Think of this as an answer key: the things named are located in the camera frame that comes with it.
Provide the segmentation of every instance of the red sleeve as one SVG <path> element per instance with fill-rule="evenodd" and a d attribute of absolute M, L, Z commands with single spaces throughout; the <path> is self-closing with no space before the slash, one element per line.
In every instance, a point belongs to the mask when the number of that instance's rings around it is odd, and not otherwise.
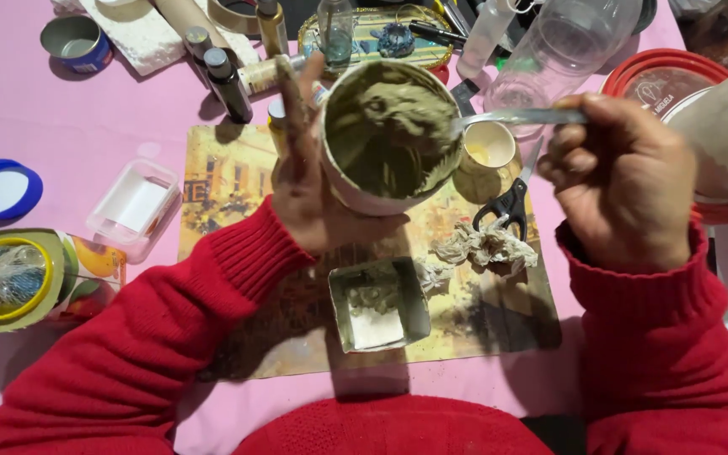
<path fill-rule="evenodd" d="M 586 265 L 568 224 L 558 228 L 586 309 L 589 453 L 728 454 L 728 292 L 707 269 L 701 227 L 689 235 L 683 268 L 632 276 Z"/>
<path fill-rule="evenodd" d="M 7 387 L 0 453 L 172 453 L 175 404 L 222 337 L 313 259 L 268 199 L 245 221 L 154 267 Z"/>

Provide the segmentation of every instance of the blue bottle cap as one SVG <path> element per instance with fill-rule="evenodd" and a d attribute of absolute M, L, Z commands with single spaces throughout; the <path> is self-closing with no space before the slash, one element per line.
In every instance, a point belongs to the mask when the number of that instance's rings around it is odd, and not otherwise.
<path fill-rule="evenodd" d="M 0 160 L 0 219 L 14 219 L 35 207 L 44 183 L 35 171 L 14 160 Z"/>

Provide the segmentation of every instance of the red sweater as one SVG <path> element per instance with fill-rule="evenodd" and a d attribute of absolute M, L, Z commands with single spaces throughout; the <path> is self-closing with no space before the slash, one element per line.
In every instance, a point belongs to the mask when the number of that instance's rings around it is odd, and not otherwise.
<path fill-rule="evenodd" d="M 586 308 L 581 381 L 591 453 L 728 454 L 727 294 L 693 257 L 669 274 L 585 265 L 558 240 Z M 174 408 L 219 340 L 289 272 L 311 264 L 268 201 L 186 261 L 148 269 L 5 390 L 0 453 L 172 453 Z M 550 453 L 518 419 L 464 401 L 333 399 L 253 432 L 240 454 Z"/>

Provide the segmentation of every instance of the person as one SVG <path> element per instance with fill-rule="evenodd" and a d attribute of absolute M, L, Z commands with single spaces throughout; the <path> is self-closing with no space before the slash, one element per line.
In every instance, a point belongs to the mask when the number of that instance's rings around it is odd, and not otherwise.
<path fill-rule="evenodd" d="M 278 280 L 409 221 L 354 214 L 329 193 L 316 114 L 300 97 L 322 66 L 312 57 L 299 84 L 281 74 L 290 154 L 274 194 L 182 263 L 148 269 L 17 377 L 0 406 L 0 453 L 172 453 L 177 401 Z M 586 309 L 588 450 L 728 454 L 728 296 L 691 220 L 693 152 L 636 104 L 583 95 L 557 106 L 591 119 L 559 127 L 538 166 L 566 215 L 557 240 Z M 301 407 L 235 453 L 551 452 L 498 409 L 402 395 Z"/>

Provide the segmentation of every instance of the black scissors handle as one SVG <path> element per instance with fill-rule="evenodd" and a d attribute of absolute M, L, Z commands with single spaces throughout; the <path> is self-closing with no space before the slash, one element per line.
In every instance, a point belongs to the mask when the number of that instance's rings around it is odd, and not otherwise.
<path fill-rule="evenodd" d="M 473 217 L 473 228 L 479 232 L 479 222 L 488 213 L 493 213 L 497 218 L 508 215 L 507 221 L 501 226 L 504 229 L 512 223 L 519 225 L 519 238 L 527 241 L 527 210 L 524 207 L 524 198 L 527 196 L 527 184 L 521 179 L 515 179 L 513 186 L 498 198 L 488 202 Z"/>

